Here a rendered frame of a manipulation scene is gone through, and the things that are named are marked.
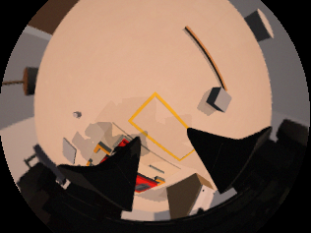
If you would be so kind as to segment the yellow rectangular outline on table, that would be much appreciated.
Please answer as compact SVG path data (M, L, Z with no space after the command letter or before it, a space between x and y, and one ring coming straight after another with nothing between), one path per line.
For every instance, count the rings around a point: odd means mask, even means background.
M143 132L144 135L147 136L148 139L151 140L153 144L156 144L156 145L158 145L160 148L163 148L164 151L167 151L166 148L164 148L162 145L157 144L156 141L152 139L152 137L149 137L149 136L147 135L147 133L144 132L144 129L141 129L141 128L139 127L139 125L137 125L136 123L133 123L133 121L132 121L133 119L135 119L135 117L136 117L137 115L139 115L141 109L143 109L143 108L145 107L145 105L147 105L147 104L149 103L149 101L151 101L151 100L153 99L153 97L156 97L156 99L158 99L158 100L160 101L160 103L162 103L162 104L164 105L164 107L166 107L166 108L168 109L168 111L170 111L170 112L172 113L172 115L174 115L175 117L178 117L178 119L180 120L180 123L182 123L182 124L184 125L184 127L186 127L186 128L188 129L188 125L187 125L186 123L184 123L184 121L183 121L182 119L180 119L180 117L179 117L178 115L176 115L176 113L175 113L174 111L172 111L172 109L171 109L170 107L168 107L166 101L164 101L164 100L162 99L162 97L160 97L160 96L158 95L158 93L156 93L156 92L153 92L153 95L152 95L151 97L149 97L149 99L148 99L147 101L145 101L145 103L144 103L143 105L141 105L139 111L137 111L137 112L135 113L135 115L133 115L132 117L129 117L128 121L129 121L129 123L135 125L135 127L136 127L137 129L139 129L139 131ZM194 151L195 151L195 150L192 150L191 152L194 152ZM188 155L190 155L191 152L188 152L188 154L187 154L186 156L183 156L182 159L186 159L186 157L187 157ZM167 151L167 154L172 155L170 151ZM174 156L174 159L175 159L175 157L176 157L175 154L172 155L172 156ZM179 157L176 157L176 159L182 160L182 159L179 159Z

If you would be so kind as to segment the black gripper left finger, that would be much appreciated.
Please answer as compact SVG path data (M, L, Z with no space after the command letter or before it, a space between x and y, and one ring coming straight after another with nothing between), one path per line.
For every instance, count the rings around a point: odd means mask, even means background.
M108 159L96 165L57 164L65 179L97 192L109 203L132 211L141 152L140 137L131 140Z

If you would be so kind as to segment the black and grey wheel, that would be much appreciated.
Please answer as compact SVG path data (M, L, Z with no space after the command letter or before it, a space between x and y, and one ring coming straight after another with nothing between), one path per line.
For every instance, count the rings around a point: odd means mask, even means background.
M115 149L112 151L111 155L115 154L116 151L119 151L121 147L124 147L124 146L116 146Z

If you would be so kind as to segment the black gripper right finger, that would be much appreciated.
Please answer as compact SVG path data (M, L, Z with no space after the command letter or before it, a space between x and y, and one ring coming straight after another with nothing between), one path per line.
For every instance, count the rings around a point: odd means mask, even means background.
M220 193L230 191L232 183L238 179L239 173L242 173L248 160L251 160L256 148L263 146L271 134L272 127L267 127L246 139L235 140L199 129L187 129L191 145Z

